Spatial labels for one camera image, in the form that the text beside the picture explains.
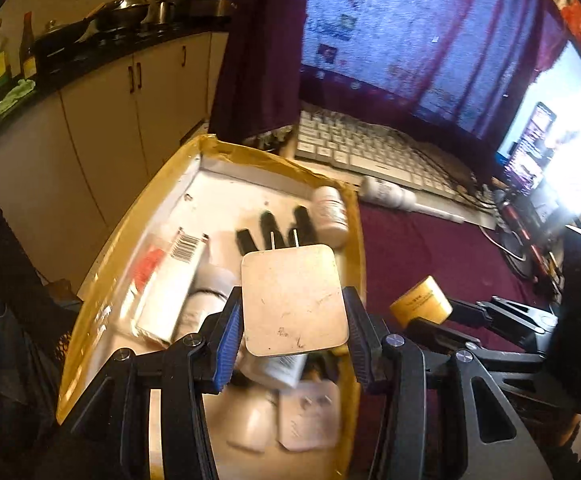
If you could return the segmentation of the maroon cloth over monitor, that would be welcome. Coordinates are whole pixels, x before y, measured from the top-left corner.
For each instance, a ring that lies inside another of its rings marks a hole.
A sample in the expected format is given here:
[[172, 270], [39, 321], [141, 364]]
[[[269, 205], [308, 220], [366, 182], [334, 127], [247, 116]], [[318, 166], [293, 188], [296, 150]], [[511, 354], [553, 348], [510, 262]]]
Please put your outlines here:
[[238, 0], [210, 114], [219, 140], [242, 144], [296, 122], [306, 6]]

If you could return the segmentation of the white computer keyboard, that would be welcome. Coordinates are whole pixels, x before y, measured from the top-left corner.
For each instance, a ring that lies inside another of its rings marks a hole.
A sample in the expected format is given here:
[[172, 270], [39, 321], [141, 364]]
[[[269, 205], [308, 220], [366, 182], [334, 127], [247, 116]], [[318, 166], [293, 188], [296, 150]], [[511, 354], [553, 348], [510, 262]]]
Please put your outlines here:
[[486, 229], [495, 227], [492, 194], [462, 162], [407, 134], [314, 106], [296, 127], [296, 159], [322, 165], [359, 185], [364, 177], [414, 192], [417, 202], [456, 214]]

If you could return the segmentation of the large computer monitor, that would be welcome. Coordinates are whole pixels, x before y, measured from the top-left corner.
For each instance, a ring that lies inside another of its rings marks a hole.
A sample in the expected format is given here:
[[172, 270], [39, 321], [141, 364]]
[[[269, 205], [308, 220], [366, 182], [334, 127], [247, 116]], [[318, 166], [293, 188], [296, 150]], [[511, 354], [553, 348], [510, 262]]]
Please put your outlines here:
[[552, 0], [307, 0], [300, 96], [495, 142], [566, 40]]

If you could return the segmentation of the metal wok with lid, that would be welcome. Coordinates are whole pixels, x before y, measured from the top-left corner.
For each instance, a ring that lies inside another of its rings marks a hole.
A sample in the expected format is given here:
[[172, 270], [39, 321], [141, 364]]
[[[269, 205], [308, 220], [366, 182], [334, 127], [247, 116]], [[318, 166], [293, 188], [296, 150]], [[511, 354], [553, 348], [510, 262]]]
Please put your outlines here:
[[147, 0], [112, 0], [104, 3], [92, 15], [97, 32], [133, 28], [147, 18]]

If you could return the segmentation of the yellow taped cardboard tray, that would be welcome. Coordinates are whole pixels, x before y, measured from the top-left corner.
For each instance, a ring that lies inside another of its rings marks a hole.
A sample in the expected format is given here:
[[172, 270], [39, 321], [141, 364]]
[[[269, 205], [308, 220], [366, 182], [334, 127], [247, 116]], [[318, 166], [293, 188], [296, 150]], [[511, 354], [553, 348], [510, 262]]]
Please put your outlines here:
[[208, 134], [171, 157], [83, 283], [38, 478], [345, 478], [361, 391], [345, 305], [366, 298], [355, 192], [336, 184], [342, 245], [242, 256], [234, 240], [326, 185]]

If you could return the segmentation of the black frying pan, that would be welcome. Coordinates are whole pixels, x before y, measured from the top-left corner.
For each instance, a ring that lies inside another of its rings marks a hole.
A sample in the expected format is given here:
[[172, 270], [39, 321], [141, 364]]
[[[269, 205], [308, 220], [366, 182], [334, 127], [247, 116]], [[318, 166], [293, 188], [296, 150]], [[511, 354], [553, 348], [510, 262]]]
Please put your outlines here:
[[57, 25], [54, 21], [49, 21], [45, 32], [36, 38], [32, 52], [36, 56], [48, 56], [70, 47], [85, 34], [90, 23], [88, 18], [65, 25]]

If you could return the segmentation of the white power adapter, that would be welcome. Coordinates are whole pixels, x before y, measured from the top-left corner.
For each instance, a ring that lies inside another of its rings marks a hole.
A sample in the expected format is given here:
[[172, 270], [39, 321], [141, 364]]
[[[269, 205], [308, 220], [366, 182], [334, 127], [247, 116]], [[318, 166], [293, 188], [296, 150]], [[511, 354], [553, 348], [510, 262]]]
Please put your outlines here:
[[340, 434], [340, 391], [330, 380], [278, 393], [277, 441], [289, 452], [333, 448]]

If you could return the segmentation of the white bottle green label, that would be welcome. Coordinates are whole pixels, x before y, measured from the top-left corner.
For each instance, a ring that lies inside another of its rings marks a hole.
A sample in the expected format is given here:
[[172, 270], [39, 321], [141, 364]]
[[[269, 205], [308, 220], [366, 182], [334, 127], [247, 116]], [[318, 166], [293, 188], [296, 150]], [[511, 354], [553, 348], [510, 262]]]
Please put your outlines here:
[[268, 389], [295, 389], [300, 382], [305, 362], [307, 353], [258, 358], [243, 348], [240, 350], [238, 369], [248, 379]]

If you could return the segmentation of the black marker pen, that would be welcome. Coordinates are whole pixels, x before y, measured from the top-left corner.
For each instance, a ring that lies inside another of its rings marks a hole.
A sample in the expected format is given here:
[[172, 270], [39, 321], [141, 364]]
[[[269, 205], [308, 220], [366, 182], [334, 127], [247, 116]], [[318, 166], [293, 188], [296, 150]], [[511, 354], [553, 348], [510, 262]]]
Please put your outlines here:
[[286, 243], [276, 218], [271, 211], [266, 210], [260, 216], [260, 230], [266, 250], [285, 248]]

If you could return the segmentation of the white marker pen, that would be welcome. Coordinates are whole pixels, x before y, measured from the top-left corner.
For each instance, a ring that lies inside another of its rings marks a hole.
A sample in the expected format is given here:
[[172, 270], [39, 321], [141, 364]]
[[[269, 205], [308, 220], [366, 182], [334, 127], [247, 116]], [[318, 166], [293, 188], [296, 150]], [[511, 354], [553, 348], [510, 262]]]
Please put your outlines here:
[[413, 210], [418, 212], [419, 214], [428, 214], [428, 216], [432, 216], [435, 218], [451, 221], [454, 223], [464, 223], [465, 218], [460, 216], [459, 214], [452, 214], [452, 212], [447, 212], [441, 209], [432, 208], [423, 204], [415, 204], [413, 206]]

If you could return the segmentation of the yellow round jar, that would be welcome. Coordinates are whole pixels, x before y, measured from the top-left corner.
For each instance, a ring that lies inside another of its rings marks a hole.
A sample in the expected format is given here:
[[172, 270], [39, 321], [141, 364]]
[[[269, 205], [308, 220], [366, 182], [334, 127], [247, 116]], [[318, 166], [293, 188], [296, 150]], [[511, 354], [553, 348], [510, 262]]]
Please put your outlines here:
[[441, 324], [450, 318], [453, 307], [435, 279], [428, 275], [397, 298], [391, 304], [390, 312], [400, 326], [406, 328], [417, 318]]

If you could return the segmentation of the dark glass sauce bottle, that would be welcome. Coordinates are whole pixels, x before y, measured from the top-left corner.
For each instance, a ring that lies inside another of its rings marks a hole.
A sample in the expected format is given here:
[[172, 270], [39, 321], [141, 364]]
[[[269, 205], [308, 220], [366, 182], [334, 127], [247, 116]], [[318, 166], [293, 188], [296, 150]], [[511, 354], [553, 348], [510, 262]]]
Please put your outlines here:
[[33, 52], [33, 46], [32, 13], [27, 12], [24, 15], [24, 26], [22, 26], [22, 37], [19, 48], [21, 76], [25, 79], [36, 78], [36, 56]]

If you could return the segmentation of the white charger plug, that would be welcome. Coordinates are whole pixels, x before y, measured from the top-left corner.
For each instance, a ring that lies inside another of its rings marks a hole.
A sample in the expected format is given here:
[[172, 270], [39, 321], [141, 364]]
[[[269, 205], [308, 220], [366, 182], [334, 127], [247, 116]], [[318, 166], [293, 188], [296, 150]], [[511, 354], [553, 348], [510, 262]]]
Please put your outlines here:
[[257, 358], [341, 347], [349, 339], [335, 253], [317, 244], [242, 260], [244, 338]]

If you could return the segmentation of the black round stand base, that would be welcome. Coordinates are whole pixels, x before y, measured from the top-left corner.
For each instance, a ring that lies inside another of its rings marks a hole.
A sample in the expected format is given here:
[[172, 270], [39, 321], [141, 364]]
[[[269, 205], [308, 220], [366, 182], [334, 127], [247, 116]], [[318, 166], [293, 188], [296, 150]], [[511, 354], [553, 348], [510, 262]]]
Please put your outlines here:
[[533, 261], [515, 232], [497, 232], [497, 242], [502, 246], [501, 253], [517, 278], [532, 281], [534, 278]]

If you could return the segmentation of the green rag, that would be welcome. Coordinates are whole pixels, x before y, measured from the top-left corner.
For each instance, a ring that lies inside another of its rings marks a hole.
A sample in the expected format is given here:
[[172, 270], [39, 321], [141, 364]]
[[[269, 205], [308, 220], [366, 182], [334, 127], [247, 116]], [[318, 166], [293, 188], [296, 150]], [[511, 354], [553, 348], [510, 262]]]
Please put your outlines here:
[[0, 101], [0, 117], [7, 114], [20, 101], [25, 99], [36, 88], [36, 82], [32, 79], [19, 79], [16, 86], [6, 93]]

